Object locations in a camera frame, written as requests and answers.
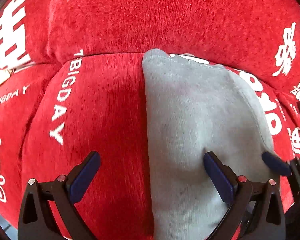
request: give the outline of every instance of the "red velvet pillow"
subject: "red velvet pillow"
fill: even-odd
[[[286,92],[300,82],[295,0],[24,0],[18,7],[9,0],[8,5],[1,20],[0,68],[27,64],[26,59],[63,64],[81,50],[87,56],[160,48],[245,70]]]
[[[23,190],[30,178],[54,180],[91,150],[100,153],[101,168],[76,205],[100,239],[153,235],[142,57],[111,54],[66,62],[49,83],[24,142]]]
[[[0,86],[0,214],[14,227],[22,200],[21,149],[45,89],[58,71],[42,64],[13,74]]]

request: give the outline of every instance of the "gray cloth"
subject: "gray cloth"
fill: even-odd
[[[142,62],[154,239],[203,240],[225,214],[203,167],[213,151],[237,175],[276,179],[261,159],[272,137],[255,92],[221,65],[152,49]]]

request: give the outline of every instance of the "red plush cushion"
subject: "red plush cushion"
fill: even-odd
[[[277,154],[300,156],[295,0],[9,0],[0,68],[40,64],[0,87],[0,213],[13,226],[29,178],[55,179],[97,150],[102,165],[80,214],[100,239],[152,238],[141,60],[155,47],[255,75],[233,70],[262,98]],[[71,65],[107,53],[118,54]],[[281,189],[287,210],[284,179]]]
[[[21,205],[21,149],[45,89],[58,71],[43,64],[15,73],[0,87],[0,214],[14,227]]]
[[[0,31],[0,68],[23,62],[17,37],[25,37],[24,60],[36,63],[63,64],[81,49],[92,55],[160,48],[245,70],[286,92],[300,82],[295,0],[25,0],[15,10]]]
[[[91,150],[100,153],[101,168],[76,206],[100,239],[153,235],[142,57],[66,62],[47,87],[22,151],[23,190],[30,178],[54,180]]]

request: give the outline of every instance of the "black mount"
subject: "black mount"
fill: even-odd
[[[203,158],[204,168],[229,209],[207,240],[231,240],[240,226],[240,240],[300,240],[300,160],[283,162],[277,156],[263,153],[269,168],[287,176],[295,204],[284,214],[278,183],[249,181],[237,176],[213,152]],[[74,203],[79,202],[100,167],[100,155],[90,152],[68,175],[54,181],[38,183],[30,179],[21,204],[18,240],[64,240],[48,201],[54,201],[73,240],[97,240],[89,230]],[[247,218],[249,202],[255,201]],[[0,240],[9,240],[0,227]]]
[[[54,201],[73,240],[96,240],[74,207],[100,167],[100,155],[90,152],[70,173],[54,181],[30,179],[24,193],[18,223],[18,240],[64,240],[48,201]]]

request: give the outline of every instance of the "dark blue finger pad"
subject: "dark blue finger pad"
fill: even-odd
[[[222,172],[217,161],[214,160],[210,152],[207,152],[203,157],[204,168],[216,187],[222,201],[227,204],[232,204],[234,201],[234,187]]]
[[[275,173],[281,176],[290,176],[291,168],[289,164],[285,163],[279,157],[275,156],[270,152],[264,152],[262,154],[263,162]]]
[[[99,153],[94,152],[70,186],[69,200],[71,203],[78,203],[83,198],[84,193],[100,167],[100,163]]]

